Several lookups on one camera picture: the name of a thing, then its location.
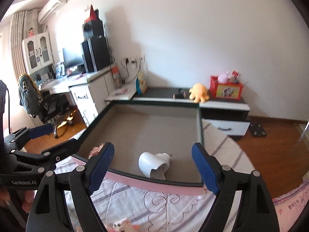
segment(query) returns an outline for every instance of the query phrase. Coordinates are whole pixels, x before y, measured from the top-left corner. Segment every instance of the mattress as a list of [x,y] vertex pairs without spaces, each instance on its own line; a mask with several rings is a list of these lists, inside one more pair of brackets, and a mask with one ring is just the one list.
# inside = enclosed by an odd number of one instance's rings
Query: mattress
[[[205,149],[237,172],[251,173],[252,163],[231,138],[203,121]],[[71,157],[57,164],[56,173],[72,171],[77,164]],[[224,231],[231,231],[237,215],[241,191],[234,197],[232,209]],[[74,209],[70,191],[65,192],[70,218],[75,231],[82,231]],[[106,225],[123,218],[139,225],[140,232],[198,231],[204,222],[215,195],[206,188],[198,196],[177,195],[143,190],[105,178],[98,191],[91,196],[98,215]]]

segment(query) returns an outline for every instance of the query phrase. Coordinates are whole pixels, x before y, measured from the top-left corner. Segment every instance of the pillow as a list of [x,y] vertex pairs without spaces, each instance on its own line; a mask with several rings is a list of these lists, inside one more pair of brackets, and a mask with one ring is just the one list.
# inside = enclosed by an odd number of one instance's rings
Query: pillow
[[280,232],[287,232],[296,222],[309,199],[309,180],[296,189],[274,198]]

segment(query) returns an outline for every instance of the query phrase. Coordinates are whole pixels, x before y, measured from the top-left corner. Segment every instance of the computer monitor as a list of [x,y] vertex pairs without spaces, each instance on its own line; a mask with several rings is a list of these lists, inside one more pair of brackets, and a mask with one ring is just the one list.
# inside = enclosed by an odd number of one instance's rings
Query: computer monitor
[[82,58],[82,48],[80,44],[65,47],[62,49],[62,52],[64,67],[66,69],[84,64],[84,60]]

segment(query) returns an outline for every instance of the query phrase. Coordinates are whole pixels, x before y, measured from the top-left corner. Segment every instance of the black speaker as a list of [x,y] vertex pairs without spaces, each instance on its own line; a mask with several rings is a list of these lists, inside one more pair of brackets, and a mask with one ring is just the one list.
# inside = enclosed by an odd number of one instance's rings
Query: black speaker
[[86,72],[99,71],[110,65],[105,37],[88,38],[81,43]]
[[88,45],[94,71],[101,70],[110,65],[109,50],[106,38],[89,38]]
[[87,73],[94,72],[88,41],[82,42],[81,47],[82,47],[82,59],[84,60],[84,67],[86,72]]
[[84,38],[92,38],[92,37],[104,37],[104,29],[103,23],[101,20],[92,20],[88,21],[82,26],[82,30],[84,32]]

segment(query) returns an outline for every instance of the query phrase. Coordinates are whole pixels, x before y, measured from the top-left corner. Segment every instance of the red box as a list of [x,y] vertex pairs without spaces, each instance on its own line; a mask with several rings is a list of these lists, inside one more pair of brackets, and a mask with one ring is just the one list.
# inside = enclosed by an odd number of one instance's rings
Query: red box
[[234,84],[228,82],[227,84],[220,84],[217,80],[218,77],[211,76],[211,87],[209,90],[214,98],[233,100],[241,99],[241,92],[244,87],[242,83]]

